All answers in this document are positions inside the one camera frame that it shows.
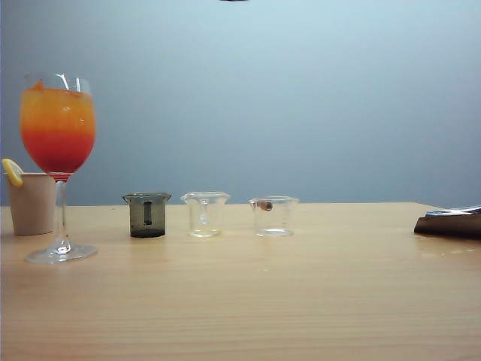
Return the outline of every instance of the lemon slice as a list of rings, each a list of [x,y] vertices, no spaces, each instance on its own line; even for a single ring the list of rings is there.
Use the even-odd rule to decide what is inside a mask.
[[[22,174],[23,170],[12,159],[2,159],[3,168],[7,172],[8,179],[15,187],[21,187],[23,185]]]

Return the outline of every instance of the glass base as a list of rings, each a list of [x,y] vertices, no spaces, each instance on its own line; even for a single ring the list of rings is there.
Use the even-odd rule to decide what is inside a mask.
[[[256,234],[260,237],[274,236],[274,237],[285,237],[287,235],[292,235],[294,232],[289,229],[282,228],[263,228],[257,229]]]
[[[73,244],[67,253],[60,253],[56,248],[49,247],[44,250],[36,250],[30,253],[26,260],[31,263],[54,264],[73,259],[85,258],[97,253],[97,248],[93,246],[85,246]]]
[[[214,237],[216,235],[220,235],[220,229],[193,229],[189,234],[192,237],[197,238],[206,238],[206,237]]]

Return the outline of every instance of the red liquid layer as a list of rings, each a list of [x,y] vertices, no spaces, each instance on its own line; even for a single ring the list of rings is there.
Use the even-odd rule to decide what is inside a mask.
[[[52,175],[56,181],[66,181],[89,156],[95,137],[85,133],[24,129],[22,139],[25,148],[40,168]]]

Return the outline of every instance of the clear glass beaker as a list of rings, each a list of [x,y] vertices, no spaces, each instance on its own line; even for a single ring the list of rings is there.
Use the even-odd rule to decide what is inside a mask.
[[[189,206],[189,234],[212,237],[222,231],[222,206],[231,196],[224,192],[190,192],[182,199]]]
[[[130,205],[130,235],[159,237],[165,234],[165,203],[169,193],[131,193],[122,198]]]
[[[254,229],[264,236],[286,236],[294,233],[292,214],[299,199],[289,196],[265,196],[249,200],[254,210]]]

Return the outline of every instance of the black object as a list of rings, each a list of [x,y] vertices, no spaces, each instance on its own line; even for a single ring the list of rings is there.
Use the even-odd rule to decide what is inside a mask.
[[[481,238],[481,206],[430,211],[418,219],[414,232]]]
[[[165,234],[165,203],[169,193],[131,193],[122,198],[130,205],[130,236],[159,237]]]

